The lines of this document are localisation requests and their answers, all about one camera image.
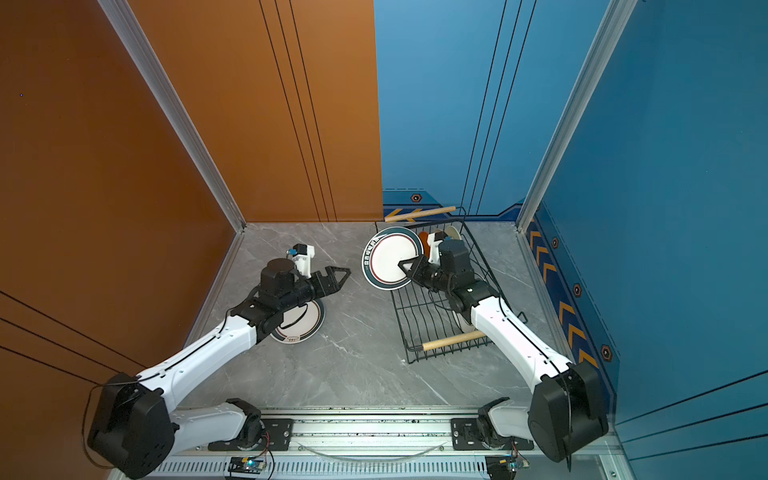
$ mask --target vent grille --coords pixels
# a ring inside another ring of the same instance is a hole
[[[272,462],[267,460],[266,472],[272,471]],[[155,478],[199,477],[226,478],[229,457],[200,458],[176,457],[160,464],[149,476]],[[478,456],[461,456],[441,459],[421,459],[406,463],[344,462],[306,456],[279,458],[275,462],[273,480],[279,478],[450,478],[476,475],[487,478],[485,459]],[[259,478],[259,475],[248,475]]]
[[[152,475],[158,473],[221,473],[227,471],[227,461],[191,460],[186,462],[163,462]]]

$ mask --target white plate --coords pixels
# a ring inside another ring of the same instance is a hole
[[[398,263],[422,253],[424,247],[413,230],[386,228],[374,235],[362,251],[362,273],[378,289],[397,290],[411,281]]]
[[[272,338],[280,343],[303,342],[319,330],[325,316],[326,309],[319,300],[288,310],[283,314],[283,324],[272,332]]]

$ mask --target metal plate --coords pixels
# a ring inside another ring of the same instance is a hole
[[[491,450],[486,448],[480,438],[477,419],[451,419],[451,430],[454,450]],[[504,452],[512,450],[512,441],[518,450],[533,450],[533,441],[511,437],[510,442],[500,449],[494,451]]]
[[[270,434],[270,450],[272,452],[287,452],[293,434],[293,419],[262,419],[266,432]],[[263,441],[260,441],[251,449],[256,452],[264,449]],[[212,442],[208,444],[210,452],[232,452],[229,442]]]

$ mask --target plate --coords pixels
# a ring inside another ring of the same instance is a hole
[[[411,282],[398,262],[423,253],[422,242],[413,230],[386,228],[374,235],[362,251],[362,274],[378,289],[397,290]]]
[[[272,332],[280,343],[299,343],[314,335],[323,324],[326,309],[319,300],[298,306],[283,314],[283,323]]]
[[[453,310],[451,310],[451,314],[453,315],[453,321],[456,322],[456,326],[462,331],[462,333],[470,333],[477,330],[474,325],[467,323],[463,316],[459,315]]]
[[[456,230],[456,227],[454,227],[453,225],[448,225],[445,228],[445,234],[451,237],[453,240],[462,239],[462,235],[458,232],[458,230]]]

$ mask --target black line on wall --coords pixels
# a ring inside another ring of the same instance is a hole
[[[632,420],[637,420],[640,417],[645,417],[646,415],[650,415],[651,413],[660,412],[661,410],[668,409],[668,408],[670,408],[672,406],[680,405],[681,403],[687,402],[689,400],[697,399],[697,398],[699,398],[701,396],[705,396],[705,395],[708,395],[708,394],[710,394],[712,392],[716,392],[717,390],[726,389],[726,388],[728,388],[730,386],[736,385],[737,383],[746,382],[747,380],[751,380],[751,379],[756,378],[758,376],[765,375],[766,373],[768,373],[768,370],[763,370],[762,372],[755,373],[754,375],[745,376],[744,378],[736,380],[735,382],[726,383],[725,385],[719,386],[719,387],[717,387],[715,389],[707,390],[706,392],[699,393],[698,395],[690,396],[687,399],[678,400],[677,402],[673,402],[673,403],[670,403],[669,405],[665,405],[663,407],[659,407],[659,408],[657,408],[655,410],[651,410],[650,412],[645,412],[645,413],[643,413],[641,415],[636,415],[636,416],[632,417],[631,419],[622,420],[621,422],[617,423],[616,425],[621,425],[622,423],[627,423],[627,422],[631,422]]]
[[[288,49],[288,40],[286,39],[286,32],[283,29],[283,19],[280,17],[280,8],[277,6],[277,0],[275,1],[275,10],[277,10],[277,20],[280,22],[280,32],[283,34],[283,43],[286,46],[286,55],[288,55],[288,66],[290,66],[290,74],[293,77],[293,86],[296,89],[296,98],[299,99],[299,110],[301,111],[301,118],[304,120],[304,131],[306,132],[306,141],[310,144],[310,153],[312,154],[312,163],[315,165],[315,176],[317,177],[317,186],[320,188],[320,198],[323,199],[323,209],[326,211],[326,219],[330,220],[328,214],[328,206],[326,205],[326,195],[323,193],[323,182],[320,181],[320,171],[317,168],[317,161],[315,160],[315,149],[312,148],[312,139],[310,139],[310,129],[306,126],[306,116],[304,115],[304,106],[301,103],[301,94],[299,93],[299,84],[296,82],[296,73],[293,70],[293,60],[290,59],[290,50]]]
[[[764,437],[768,437],[768,433],[761,433],[760,435],[752,435],[751,437],[743,437],[741,439],[726,440],[724,442],[710,443],[710,444],[707,444],[707,445],[700,445],[700,446],[697,446],[697,447],[689,447],[688,449],[673,450],[671,452],[654,453],[653,455],[645,455],[645,456],[642,456],[642,457],[628,458],[627,460],[632,462],[634,460],[643,460],[645,458],[661,457],[662,455],[670,455],[670,454],[673,454],[673,453],[680,453],[680,452],[689,452],[691,450],[705,449],[707,447],[717,447],[718,445],[727,445],[729,443],[745,442],[746,440],[762,439]]]
[[[475,141],[472,142],[472,153],[469,155],[469,166],[467,167],[467,178],[464,180],[464,191],[462,192],[461,206],[464,207],[464,197],[467,194],[467,185],[469,185],[469,173],[472,171],[472,158],[475,156],[475,145],[478,143],[478,134],[480,133],[480,123],[482,122],[482,112],[485,109],[485,98],[488,96],[488,86],[491,83],[491,73],[493,72],[493,62],[496,59],[496,48],[498,47],[498,38],[502,34],[502,24],[504,23],[504,12],[507,10],[507,0],[504,0],[502,9],[502,19],[498,22],[498,33],[496,34],[496,43],[493,45],[493,56],[491,57],[491,67],[488,69],[488,80],[485,82],[485,93],[482,96],[482,105],[480,106],[480,118],[478,118],[478,128],[475,131]]]
[[[296,16],[293,14],[293,0],[289,0],[290,14],[293,17],[293,30],[296,32],[296,43],[299,44],[299,56],[301,57],[301,66],[304,69],[304,79],[306,80],[306,91],[310,94],[310,107],[312,108],[312,116],[315,119],[315,130],[317,131],[317,141],[320,145],[320,158],[323,160],[323,169],[326,172],[326,180],[328,181],[328,194],[331,197],[331,207],[333,207],[333,217],[336,221],[339,221],[338,215],[336,215],[336,202],[333,200],[333,189],[331,188],[331,178],[328,175],[328,167],[326,166],[326,154],[323,151],[323,139],[320,137],[320,128],[317,124],[317,113],[315,112],[315,102],[312,100],[312,89],[310,89],[310,79],[306,74],[306,65],[304,64],[304,52],[301,50],[301,41],[299,40],[299,29],[296,26]]]
[[[77,333],[78,335],[80,335],[80,336],[83,336],[83,337],[85,337],[85,338],[89,339],[89,340],[90,340],[90,341],[92,341],[93,343],[96,343],[96,344],[98,344],[98,345],[101,345],[101,346],[103,346],[105,349],[109,350],[110,352],[113,352],[113,353],[117,353],[119,356],[123,357],[124,359],[126,359],[126,360],[130,360],[130,361],[132,361],[133,363],[135,363],[136,365],[139,365],[140,367],[143,367],[143,368],[147,368],[145,365],[143,365],[143,364],[141,364],[141,363],[137,362],[136,360],[132,359],[131,357],[129,357],[129,356],[126,356],[126,355],[123,355],[122,353],[118,352],[117,350],[115,350],[115,349],[112,349],[112,348],[110,348],[110,347],[106,346],[105,344],[103,344],[103,343],[99,342],[99,341],[98,341],[98,340],[96,340],[96,339],[93,339],[93,338],[91,338],[91,337],[90,337],[90,336],[88,336],[88,335],[85,335],[83,332],[79,332],[79,331],[77,331],[76,329],[74,329],[74,328],[70,327],[70,326],[69,326],[69,325],[67,325],[66,323],[64,323],[64,322],[60,322],[60,321],[56,320],[54,317],[52,317],[52,316],[48,315],[47,313],[43,313],[43,312],[41,312],[40,310],[38,310],[38,309],[34,308],[33,306],[31,306],[31,305],[29,305],[29,304],[27,304],[27,303],[24,303],[24,302],[22,302],[21,300],[19,300],[19,299],[18,299],[18,298],[16,298],[15,296],[11,296],[11,295],[8,295],[6,292],[3,292],[2,290],[0,290],[0,293],[2,293],[3,295],[7,296],[9,299],[13,300],[14,302],[16,302],[16,303],[19,303],[19,304],[21,304],[21,305],[23,305],[23,306],[25,306],[25,307],[29,308],[29,309],[30,309],[30,310],[32,310],[33,312],[36,312],[36,313],[39,313],[40,315],[43,315],[45,318],[47,318],[47,319],[51,320],[52,322],[58,323],[59,325],[63,326],[64,328],[66,328],[66,329],[69,329],[69,330],[71,330],[72,332],[75,332],[75,333]]]
[[[0,345],[0,349],[5,350],[6,352],[15,353],[16,355],[22,356],[22,357],[26,358],[27,360],[31,360],[32,362],[37,362],[37,363],[40,363],[41,365],[49,366],[49,367],[51,367],[54,370],[58,370],[59,372],[66,373],[68,375],[72,375],[75,378],[79,378],[80,380],[85,380],[86,382],[93,383],[94,385],[98,385],[99,384],[98,382],[94,382],[93,380],[86,379],[83,376],[79,376],[77,373],[72,373],[72,372],[69,372],[68,370],[60,369],[57,366],[51,365],[50,363],[43,362],[42,360],[38,360],[36,358],[32,358],[29,355],[25,355],[24,353],[17,352],[16,350],[9,349],[6,346]]]
[[[518,20],[520,18],[520,9],[523,6],[523,0],[520,0],[518,6],[518,14],[515,16],[515,25],[512,27],[512,35],[509,37],[509,46],[507,47],[507,57],[504,59],[504,67],[502,68],[502,78],[498,81],[498,89],[496,90],[496,99],[493,101],[493,110],[491,111],[491,121],[488,123],[488,131],[485,132],[485,143],[482,146],[482,154],[480,154],[480,165],[478,165],[478,173],[475,175],[475,186],[472,188],[472,198],[469,199],[469,206],[467,207],[467,213],[472,211],[472,202],[475,200],[475,192],[478,188],[478,180],[480,179],[480,171],[482,170],[482,160],[485,156],[485,149],[488,147],[488,138],[491,136],[491,128],[493,127],[493,117],[496,115],[496,105],[498,104],[498,94],[502,91],[502,84],[504,83],[504,74],[507,71],[507,63],[509,62],[509,52],[512,50],[512,41],[515,39],[515,32],[518,29]]]
[[[266,14],[264,13],[264,5],[259,0],[259,7],[261,8],[261,16],[264,18],[264,27],[266,28],[266,36],[270,39],[270,47],[272,47],[272,55],[275,58],[275,66],[277,67],[277,74],[280,76],[280,84],[283,86],[283,95],[286,98],[286,106],[288,107],[288,115],[290,115],[290,122],[293,124],[293,133],[296,135],[296,143],[299,145],[299,153],[301,154],[301,161],[304,163],[304,173],[306,173],[306,182],[309,184],[310,193],[312,194],[312,202],[315,204],[315,212],[317,213],[317,221],[322,222],[320,219],[320,210],[317,208],[317,199],[315,198],[315,192],[312,189],[312,181],[310,180],[310,171],[306,168],[306,159],[304,158],[304,150],[301,148],[301,142],[299,141],[299,131],[296,129],[296,122],[293,120],[293,112],[290,110],[290,102],[288,101],[288,92],[286,91],[285,82],[283,82],[283,74],[280,72],[280,63],[277,62],[277,53],[275,52],[275,44],[272,43],[272,34],[270,34],[270,26],[266,23]]]
[[[496,155],[496,146],[498,145],[498,138],[502,134],[502,127],[504,127],[504,118],[507,116],[507,107],[509,106],[509,98],[512,96],[512,88],[515,86],[515,79],[518,77],[518,69],[520,68],[520,59],[523,57],[523,50],[525,50],[525,41],[528,39],[528,31],[531,29],[531,21],[533,21],[533,13],[536,11],[536,2],[534,0],[533,8],[531,9],[531,17],[528,19],[528,27],[525,29],[525,37],[523,37],[523,45],[520,47],[520,55],[518,55],[518,64],[515,66],[515,74],[512,75],[512,84],[509,85],[509,93],[507,94],[507,103],[504,105],[504,113],[502,114],[502,122],[498,126],[498,132],[496,132],[496,142],[493,144],[493,151],[491,152],[491,160],[488,161],[488,169],[485,172],[485,180],[482,183],[482,191],[480,192],[480,200],[478,200],[477,213],[480,212],[480,203],[482,202],[482,196],[485,193],[485,185],[488,183],[488,174],[491,173],[491,166],[493,165],[493,157]]]
[[[647,439],[648,437],[652,437],[654,435],[660,435],[662,433],[672,432],[673,430],[684,429],[686,427],[690,427],[690,426],[693,426],[693,425],[699,425],[700,423],[706,423],[706,422],[709,422],[711,420],[724,419],[725,417],[730,417],[731,415],[738,415],[739,413],[749,412],[750,410],[761,409],[764,406],[768,406],[768,402],[767,403],[762,403],[760,405],[755,405],[755,406],[747,407],[745,409],[735,410],[735,411],[729,412],[729,413],[724,413],[722,415],[717,415],[717,416],[714,416],[714,417],[710,417],[708,419],[698,420],[696,422],[687,423],[685,425],[680,425],[678,427],[672,427],[671,429],[662,430],[660,432],[649,433],[648,435],[643,435],[641,437],[637,437],[637,438],[634,438],[634,439],[622,440],[621,443],[628,443],[628,442],[634,442],[635,440]]]
[[[70,349],[70,348],[68,348],[68,347],[66,347],[66,346],[63,346],[63,345],[62,345],[62,344],[60,344],[60,343],[54,342],[53,340],[51,340],[51,339],[49,339],[49,338],[46,338],[46,337],[44,337],[43,335],[40,335],[39,333],[35,333],[35,332],[32,332],[31,330],[27,330],[26,328],[24,328],[24,327],[23,327],[23,326],[21,326],[21,325],[16,325],[16,324],[15,324],[15,323],[13,323],[12,321],[10,321],[10,320],[7,320],[7,319],[4,319],[4,318],[2,318],[1,316],[0,316],[0,320],[1,320],[1,321],[3,321],[3,322],[6,322],[8,325],[13,325],[13,326],[15,326],[16,328],[18,328],[18,329],[20,329],[20,330],[23,330],[23,331],[24,331],[24,332],[26,332],[26,333],[30,333],[30,334],[32,334],[32,335],[34,335],[34,336],[36,336],[36,337],[38,337],[38,338],[40,338],[40,339],[43,339],[43,340],[45,340],[46,342],[50,342],[50,343],[53,343],[53,344],[54,344],[54,345],[56,345],[56,346],[60,346],[62,349],[64,349],[64,350],[67,350],[68,352],[72,352],[72,353],[74,353],[75,355],[77,355],[77,356],[80,356],[80,357],[82,357],[82,358],[84,358],[84,359],[86,359],[86,360],[91,360],[93,363],[97,363],[97,364],[99,364],[99,365],[103,366],[103,367],[104,367],[104,368],[106,368],[106,369],[112,370],[112,371],[113,371],[113,372],[115,372],[115,373],[119,373],[119,372],[120,372],[119,370],[113,369],[113,368],[112,368],[112,367],[110,367],[109,365],[105,365],[104,363],[101,363],[101,362],[99,362],[98,360],[94,360],[94,359],[92,359],[92,358],[91,358],[91,357],[89,357],[89,356],[83,355],[82,353],[79,353],[79,352],[75,352],[73,349]]]

